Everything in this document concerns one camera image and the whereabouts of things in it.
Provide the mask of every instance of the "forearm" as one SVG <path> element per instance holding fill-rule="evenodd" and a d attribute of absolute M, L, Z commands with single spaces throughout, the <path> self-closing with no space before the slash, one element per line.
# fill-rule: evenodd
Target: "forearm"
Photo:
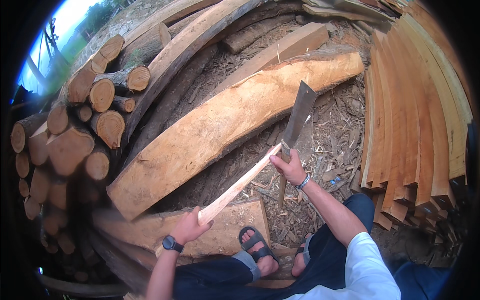
<path fill-rule="evenodd" d="M 147 300 L 171 300 L 175 267 L 180 253 L 163 250 L 153 269 L 147 288 Z"/>
<path fill-rule="evenodd" d="M 310 180 L 302 190 L 322 215 L 336 239 L 345 247 L 348 247 L 350 241 L 357 234 L 367 232 L 365 226 L 352 211 L 338 202 L 315 181 Z"/>

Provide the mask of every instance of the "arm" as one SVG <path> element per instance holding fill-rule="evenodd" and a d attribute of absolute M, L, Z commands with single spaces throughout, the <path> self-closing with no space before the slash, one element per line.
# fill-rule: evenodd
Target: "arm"
<path fill-rule="evenodd" d="M 189 241 L 196 240 L 212 227 L 213 220 L 203 226 L 198 225 L 199 211 L 200 207 L 197 206 L 191 213 L 185 213 L 178 221 L 170 233 L 177 243 L 185 245 Z M 173 279 L 179 255 L 180 253 L 175 250 L 162 251 L 148 282 L 147 300 L 172 299 Z"/>
<path fill-rule="evenodd" d="M 278 156 L 270 156 L 278 172 L 284 175 L 293 185 L 300 185 L 307 173 L 303 170 L 297 150 L 290 151 L 290 163 L 284 162 Z M 315 181 L 309 180 L 303 187 L 303 192 L 322 215 L 333 235 L 345 247 L 360 232 L 367 232 L 362 222 L 345 205 L 338 202 Z"/>

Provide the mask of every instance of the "person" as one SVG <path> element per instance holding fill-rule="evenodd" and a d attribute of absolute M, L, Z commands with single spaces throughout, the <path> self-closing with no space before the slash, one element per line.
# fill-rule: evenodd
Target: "person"
<path fill-rule="evenodd" d="M 277 171 L 301 188 L 320 212 L 325 223 L 307 234 L 303 251 L 294 258 L 291 270 L 297 280 L 286 288 L 247 286 L 278 269 L 278 262 L 261 235 L 247 227 L 239 235 L 242 248 L 232 257 L 179 267 L 176 261 L 182 245 L 209 230 L 197 223 L 197 206 L 185 213 L 164 240 L 147 288 L 147 299 L 400 299 L 400 290 L 385 266 L 369 233 L 373 226 L 373 203 L 364 194 L 355 194 L 342 203 L 310 180 L 298 152 L 290 151 L 290 163 L 270 156 Z"/>

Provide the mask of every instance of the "black sandal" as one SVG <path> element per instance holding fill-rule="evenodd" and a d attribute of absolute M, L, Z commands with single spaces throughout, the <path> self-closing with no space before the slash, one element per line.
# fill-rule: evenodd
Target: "black sandal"
<path fill-rule="evenodd" d="M 250 237 L 250 239 L 244 243 L 241 242 L 241 237 L 243 236 L 243 234 L 245 234 L 247 232 L 247 230 L 253 230 L 255 232 L 254 235 L 252 235 Z M 244 228 L 242 228 L 240 230 L 240 233 L 239 233 L 239 242 L 240 242 L 240 246 L 242 248 L 242 250 L 244 251 L 247 251 L 248 249 L 250 249 L 251 247 L 253 247 L 256 243 L 258 242 L 262 242 L 264 244 L 263 247 L 261 247 L 258 251 L 255 251 L 251 254 L 253 260 L 255 262 L 258 262 L 258 260 L 262 257 L 265 257 L 265 256 L 268 256 L 268 255 L 271 255 L 273 257 L 273 259 L 276 260 L 277 263 L 280 263 L 278 261 L 278 258 L 275 256 L 275 254 L 272 252 L 272 250 L 268 247 L 268 244 L 265 242 L 265 239 L 264 237 L 262 236 L 262 234 L 253 226 L 245 226 Z"/>
<path fill-rule="evenodd" d="M 307 239 L 308 239 L 308 238 L 307 238 L 307 234 L 309 234 L 309 233 L 311 233 L 311 232 L 305 233 L 305 236 L 304 236 L 303 239 L 301 239 L 301 241 L 300 241 L 300 245 L 302 245 L 302 244 L 304 244 L 304 243 L 307 242 Z M 305 250 L 305 247 L 298 247 L 297 252 L 295 252 L 295 256 L 294 256 L 294 257 L 297 257 L 297 254 L 298 254 L 298 253 L 303 253 L 303 250 Z"/>

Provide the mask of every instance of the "foot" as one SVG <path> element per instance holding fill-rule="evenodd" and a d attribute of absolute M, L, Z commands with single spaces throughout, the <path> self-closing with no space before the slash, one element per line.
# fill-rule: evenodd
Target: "foot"
<path fill-rule="evenodd" d="M 253 236 L 255 232 L 251 229 L 247 230 L 246 233 L 244 233 L 241 237 L 241 242 L 245 243 L 250 239 L 251 236 Z M 253 247 L 247 250 L 248 254 L 252 254 L 255 251 L 258 251 L 260 248 L 266 247 L 261 241 L 257 242 Z M 273 272 L 276 272 L 278 270 L 278 263 L 276 260 L 271 256 L 267 255 L 264 257 L 259 258 L 257 261 L 257 266 L 260 269 L 260 273 L 262 274 L 262 277 L 267 276 L 269 274 L 272 274 Z"/>
<path fill-rule="evenodd" d="M 305 237 L 308 238 L 311 235 L 312 235 L 312 233 L 309 232 L 309 233 L 307 233 L 307 235 Z M 305 261 L 303 260 L 303 253 L 298 253 L 295 256 L 295 260 L 293 262 L 292 275 L 295 276 L 295 277 L 300 276 L 300 274 L 303 272 L 303 270 L 305 270 L 306 267 L 307 267 L 307 265 L 305 264 Z"/>

